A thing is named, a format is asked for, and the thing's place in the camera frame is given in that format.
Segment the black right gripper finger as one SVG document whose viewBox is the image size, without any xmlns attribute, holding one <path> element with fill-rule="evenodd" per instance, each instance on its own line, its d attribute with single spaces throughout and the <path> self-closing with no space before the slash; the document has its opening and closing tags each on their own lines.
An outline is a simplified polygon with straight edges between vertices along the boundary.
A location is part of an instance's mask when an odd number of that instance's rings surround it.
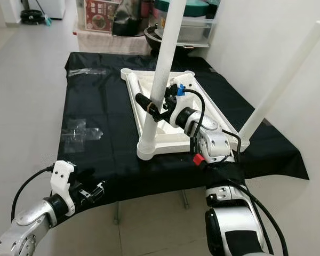
<svg viewBox="0 0 320 256">
<path fill-rule="evenodd" d="M 161 113 L 158 106 L 155 105 L 155 103 L 150 100 L 150 98 L 143 95 L 143 93 L 136 93 L 135 100 L 138 105 L 145 109 L 145 112 L 147 112 L 154 121 L 163 120 L 163 113 Z"/>
</svg>

